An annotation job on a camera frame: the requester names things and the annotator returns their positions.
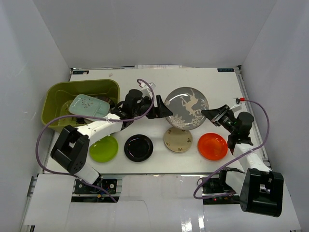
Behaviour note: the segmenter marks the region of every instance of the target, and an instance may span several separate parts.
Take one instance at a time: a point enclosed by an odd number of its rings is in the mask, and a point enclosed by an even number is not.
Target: tan plate
[[[174,152],[184,152],[192,145],[192,134],[188,130],[169,128],[163,137],[165,145]]]

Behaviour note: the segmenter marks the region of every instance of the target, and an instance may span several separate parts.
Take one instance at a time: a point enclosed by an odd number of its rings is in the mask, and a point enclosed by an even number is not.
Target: gray wall
[[[0,31],[0,231],[16,232],[38,171],[34,146],[44,97],[69,69],[32,0],[0,0]]]
[[[277,1],[243,64],[252,100],[270,116],[267,153],[284,175],[302,229],[309,231],[309,1]],[[265,116],[254,111],[265,132]]]
[[[34,0],[69,67],[242,64],[276,0]]]

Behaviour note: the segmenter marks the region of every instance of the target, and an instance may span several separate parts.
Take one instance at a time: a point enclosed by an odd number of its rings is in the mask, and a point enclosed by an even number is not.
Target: light green container
[[[70,115],[69,106],[74,98],[79,94],[89,95],[91,97],[105,96],[114,101],[119,102],[119,85],[113,80],[92,80],[92,81],[72,81],[62,82],[52,86],[46,95],[43,111],[42,123],[46,125],[52,119]],[[58,120],[51,124],[49,128],[57,132],[67,126],[81,126],[75,117],[68,117]]]

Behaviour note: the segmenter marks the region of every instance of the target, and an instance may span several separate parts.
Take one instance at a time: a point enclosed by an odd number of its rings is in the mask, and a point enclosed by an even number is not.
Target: lime green plate
[[[118,152],[117,140],[112,136],[106,136],[96,143],[92,144],[89,149],[90,157],[100,163],[111,161]]]

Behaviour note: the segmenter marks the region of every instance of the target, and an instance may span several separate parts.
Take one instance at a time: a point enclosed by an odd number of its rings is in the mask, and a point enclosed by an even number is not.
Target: orange plate
[[[200,137],[197,147],[201,155],[209,160],[220,160],[227,154],[226,141],[215,133]]]

